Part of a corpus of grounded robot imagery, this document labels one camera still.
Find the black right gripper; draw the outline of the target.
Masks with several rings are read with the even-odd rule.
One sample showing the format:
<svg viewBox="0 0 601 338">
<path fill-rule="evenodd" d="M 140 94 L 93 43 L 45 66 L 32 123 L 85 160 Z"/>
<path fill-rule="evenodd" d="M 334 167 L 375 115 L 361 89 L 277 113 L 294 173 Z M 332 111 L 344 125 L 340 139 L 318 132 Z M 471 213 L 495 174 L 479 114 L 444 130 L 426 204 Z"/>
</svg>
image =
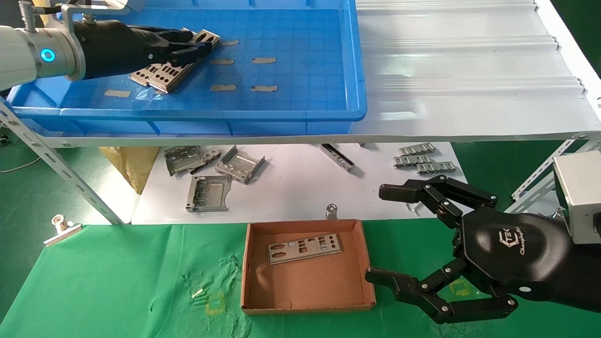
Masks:
<svg viewBox="0 0 601 338">
<path fill-rule="evenodd" d="M 422 203 L 448 228 L 458 228 L 456 259 L 423 280 L 369 267 L 365 280 L 421 308 L 437 324 L 503 319 L 519 305 L 508 294 L 599 312 L 599 244 L 575 244 L 567 227 L 537 214 L 502 213 L 496 195 L 440 175 L 382 184 L 382 200 Z M 463 212 L 452 202 L 474 209 Z M 448 302 L 438 292 L 463 276 L 490 298 Z"/>
</svg>

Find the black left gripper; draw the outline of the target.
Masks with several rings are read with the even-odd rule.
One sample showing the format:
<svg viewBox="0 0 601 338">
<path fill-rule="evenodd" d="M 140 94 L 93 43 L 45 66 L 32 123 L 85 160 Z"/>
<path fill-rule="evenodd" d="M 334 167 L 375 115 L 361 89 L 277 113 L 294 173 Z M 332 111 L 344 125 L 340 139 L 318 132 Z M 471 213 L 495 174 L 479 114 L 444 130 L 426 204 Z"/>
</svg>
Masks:
<svg viewBox="0 0 601 338">
<path fill-rule="evenodd" d="M 84 80 L 132 73 L 157 62 L 183 67 L 213 51 L 211 41 L 189 43 L 194 33 L 185 29 L 120 21 L 75 21 L 73 29 L 84 56 Z"/>
</svg>

